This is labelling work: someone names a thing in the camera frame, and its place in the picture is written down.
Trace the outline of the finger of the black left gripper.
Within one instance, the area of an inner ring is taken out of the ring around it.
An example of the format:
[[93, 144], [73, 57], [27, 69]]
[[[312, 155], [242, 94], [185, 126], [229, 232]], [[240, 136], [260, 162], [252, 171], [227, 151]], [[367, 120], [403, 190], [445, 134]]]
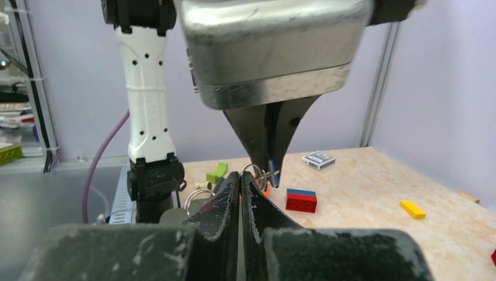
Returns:
[[226, 119], [239, 138], [252, 164], [269, 171], [266, 106], [227, 109]]
[[283, 160], [301, 119], [319, 98], [318, 95], [275, 102], [269, 105], [269, 160], [275, 159], [282, 176]]

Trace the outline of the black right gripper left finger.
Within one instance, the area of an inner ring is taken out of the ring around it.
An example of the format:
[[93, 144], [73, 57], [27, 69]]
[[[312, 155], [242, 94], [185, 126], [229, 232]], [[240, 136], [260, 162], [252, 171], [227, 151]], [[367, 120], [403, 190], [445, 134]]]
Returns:
[[233, 280], [239, 175], [179, 224], [83, 225], [50, 229], [21, 280]]

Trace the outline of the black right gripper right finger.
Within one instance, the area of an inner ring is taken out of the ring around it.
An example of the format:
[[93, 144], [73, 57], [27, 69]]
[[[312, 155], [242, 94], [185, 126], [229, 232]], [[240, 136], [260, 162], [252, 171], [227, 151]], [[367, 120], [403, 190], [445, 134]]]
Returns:
[[240, 178], [248, 280], [433, 280], [420, 246], [398, 229], [305, 228]]

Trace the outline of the blue key tag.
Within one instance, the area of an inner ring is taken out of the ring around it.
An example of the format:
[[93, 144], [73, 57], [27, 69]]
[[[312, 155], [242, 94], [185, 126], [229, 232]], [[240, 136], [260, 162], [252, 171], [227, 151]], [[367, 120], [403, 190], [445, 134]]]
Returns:
[[271, 158], [268, 163], [269, 163], [269, 171], [270, 171], [270, 175], [268, 177], [269, 182], [271, 183], [272, 187], [278, 188], [280, 182], [278, 178], [279, 170], [275, 165], [275, 159]]

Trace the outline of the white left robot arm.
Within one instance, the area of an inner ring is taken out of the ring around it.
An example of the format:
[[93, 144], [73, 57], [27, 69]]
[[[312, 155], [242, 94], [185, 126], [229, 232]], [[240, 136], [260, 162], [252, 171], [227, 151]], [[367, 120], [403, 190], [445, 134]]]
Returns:
[[[185, 170], [171, 139], [164, 59], [167, 32], [176, 23], [172, 1], [102, 1], [125, 67], [131, 124], [128, 193], [138, 223], [157, 223], [185, 185]], [[263, 191], [280, 185], [283, 159], [301, 118], [317, 96], [226, 109], [224, 115], [257, 170]]]

